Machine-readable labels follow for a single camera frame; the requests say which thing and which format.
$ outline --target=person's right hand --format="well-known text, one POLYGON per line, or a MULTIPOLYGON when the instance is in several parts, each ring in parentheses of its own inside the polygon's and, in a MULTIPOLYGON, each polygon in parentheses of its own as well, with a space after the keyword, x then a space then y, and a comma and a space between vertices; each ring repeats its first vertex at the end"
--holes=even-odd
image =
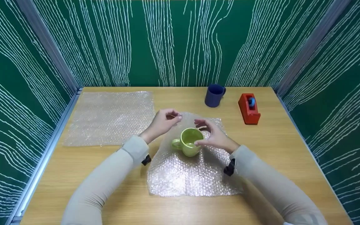
POLYGON ((224 134, 223 131, 211 121, 205 119, 195 119, 194 124, 196 124, 196 127, 199 128, 200 131, 210 132, 208 139, 194 142, 196 146, 207 145, 216 148, 222 148, 230 154, 237 150, 238 147, 240 147, 237 142, 233 141, 226 134, 224 134))

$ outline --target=green panel with white lines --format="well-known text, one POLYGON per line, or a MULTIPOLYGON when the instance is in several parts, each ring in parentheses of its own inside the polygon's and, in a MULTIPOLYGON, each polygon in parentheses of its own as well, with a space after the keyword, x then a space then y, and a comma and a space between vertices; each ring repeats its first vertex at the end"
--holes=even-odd
POLYGON ((34 0, 81 86, 276 86, 330 0, 34 0))
POLYGON ((16 3, 0 0, 0 224, 5 224, 72 94, 16 3))
POLYGON ((360 225, 360 0, 350 3, 281 97, 360 225))

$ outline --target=bubble wrap sheet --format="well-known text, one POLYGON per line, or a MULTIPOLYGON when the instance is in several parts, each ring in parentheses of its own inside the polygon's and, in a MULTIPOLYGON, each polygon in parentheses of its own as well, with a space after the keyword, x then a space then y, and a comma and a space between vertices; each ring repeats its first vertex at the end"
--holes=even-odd
POLYGON ((64 145, 123 144, 144 131, 154 116, 151 92, 83 92, 64 145))
MULTIPOLYGON (((196 114, 182 112, 183 119, 166 133, 159 150, 147 171, 149 192, 163 197, 171 196, 217 196, 235 195, 240 191, 230 184, 223 169, 230 163, 229 154, 219 148, 203 147, 194 157, 187 157, 182 151, 171 148, 172 140, 180 138, 181 132, 195 127, 196 114)), ((222 130, 220 118, 207 118, 222 130)), ((204 138, 209 132, 203 131, 204 138)))

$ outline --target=sleeve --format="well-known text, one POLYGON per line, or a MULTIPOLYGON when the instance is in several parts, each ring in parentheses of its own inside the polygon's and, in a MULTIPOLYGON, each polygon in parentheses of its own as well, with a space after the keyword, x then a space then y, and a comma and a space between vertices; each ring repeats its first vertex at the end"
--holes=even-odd
POLYGON ((327 224, 320 210, 294 182, 262 161, 245 145, 234 151, 231 158, 236 159, 236 174, 249 180, 287 223, 327 224))
POLYGON ((102 225, 101 210, 127 174, 148 154, 148 145, 133 136, 118 151, 105 159, 80 184, 69 200, 62 225, 102 225))

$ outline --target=mug handle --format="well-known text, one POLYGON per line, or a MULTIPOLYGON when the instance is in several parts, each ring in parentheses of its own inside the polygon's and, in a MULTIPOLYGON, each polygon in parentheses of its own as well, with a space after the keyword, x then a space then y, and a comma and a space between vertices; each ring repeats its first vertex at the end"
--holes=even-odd
POLYGON ((181 150, 181 141, 179 138, 173 139, 172 148, 176 150, 181 150))

